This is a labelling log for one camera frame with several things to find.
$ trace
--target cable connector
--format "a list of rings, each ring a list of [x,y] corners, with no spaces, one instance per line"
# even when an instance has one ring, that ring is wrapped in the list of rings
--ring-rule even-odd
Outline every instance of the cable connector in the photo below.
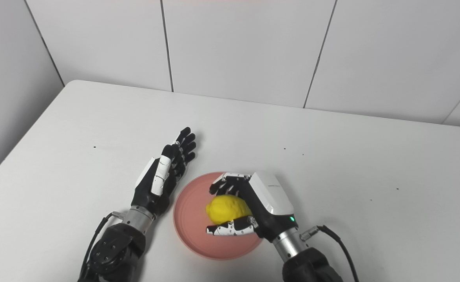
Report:
[[[316,235],[317,232],[319,232],[319,227],[318,226],[314,226],[310,229],[308,229],[307,231],[303,232],[302,234],[300,234],[300,239],[305,242],[307,241],[308,239],[312,238],[313,235]]]
[[[114,212],[112,212],[112,216],[115,216],[116,218],[118,218],[120,220],[124,220],[124,217],[126,216],[126,214],[114,211]]]

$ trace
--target fingertip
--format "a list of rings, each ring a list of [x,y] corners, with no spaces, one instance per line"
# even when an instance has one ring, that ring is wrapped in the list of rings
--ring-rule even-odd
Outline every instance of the fingertip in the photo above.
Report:
[[[211,186],[209,187],[209,194],[214,195],[216,194],[216,191],[218,191],[218,186],[216,186],[215,184],[211,184]]]
[[[185,157],[185,163],[189,163],[196,158],[196,154],[194,152],[190,152],[187,157]]]
[[[194,141],[195,139],[196,139],[196,135],[194,133],[191,133],[185,138],[185,143],[190,143]]]
[[[172,146],[171,145],[164,146],[164,149],[162,150],[162,155],[168,157],[169,159],[172,159],[174,157]]]
[[[188,134],[190,134],[191,131],[192,130],[190,127],[185,127],[179,134],[183,136],[187,136]]]

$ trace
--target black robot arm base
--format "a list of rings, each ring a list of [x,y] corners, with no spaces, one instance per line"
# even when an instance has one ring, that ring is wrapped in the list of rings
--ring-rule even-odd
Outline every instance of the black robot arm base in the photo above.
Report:
[[[89,271],[82,281],[102,277],[109,282],[129,282],[145,252],[142,232],[124,223],[108,227],[94,245],[89,257]]]
[[[284,282],[343,282],[325,255],[315,248],[303,250],[286,261],[282,279]]]

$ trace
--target robotic finger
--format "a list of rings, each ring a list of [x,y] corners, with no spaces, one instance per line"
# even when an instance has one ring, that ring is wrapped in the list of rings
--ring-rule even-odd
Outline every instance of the robotic finger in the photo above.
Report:
[[[194,142],[195,134],[190,134],[187,138],[183,141],[183,143],[177,146],[177,152],[174,156],[172,161],[171,167],[176,170],[176,167],[185,163],[189,163],[191,160],[195,158],[195,153],[192,151],[197,147],[197,143]]]
[[[255,232],[258,227],[252,215],[236,218],[220,225],[207,226],[205,232],[215,236],[239,236]]]
[[[181,179],[183,174],[185,174],[185,170],[187,169],[187,164],[196,158],[196,154],[194,152],[190,152],[186,158],[184,155],[182,156],[183,156],[183,159],[181,159],[180,162],[175,164],[175,166],[172,169],[173,171],[172,174],[174,175],[177,182]]]
[[[216,178],[209,187],[211,195],[236,195],[239,191],[239,184],[250,179],[250,175],[225,172]]]
[[[176,138],[176,141],[174,141],[173,143],[174,143],[174,144],[177,144],[178,146],[180,146],[180,144],[183,143],[183,141],[185,140],[185,138],[186,138],[187,136],[190,135],[191,131],[192,131],[192,130],[190,129],[190,127],[185,127],[185,128],[179,133],[178,138]]]
[[[153,178],[152,193],[160,196],[164,188],[164,182],[169,175],[169,168],[171,168],[171,162],[174,158],[174,152],[171,145],[166,145],[162,154],[160,155],[159,164]]]

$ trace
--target silver cylindrical wrist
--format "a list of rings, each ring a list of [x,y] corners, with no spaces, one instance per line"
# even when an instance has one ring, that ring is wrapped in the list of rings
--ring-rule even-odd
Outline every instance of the silver cylindrical wrist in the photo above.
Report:
[[[281,256],[282,261],[286,261],[308,248],[307,244],[300,239],[300,233],[297,228],[291,228],[282,232],[272,243]]]
[[[130,225],[145,234],[152,225],[155,216],[141,206],[132,206],[122,220],[122,223]]]

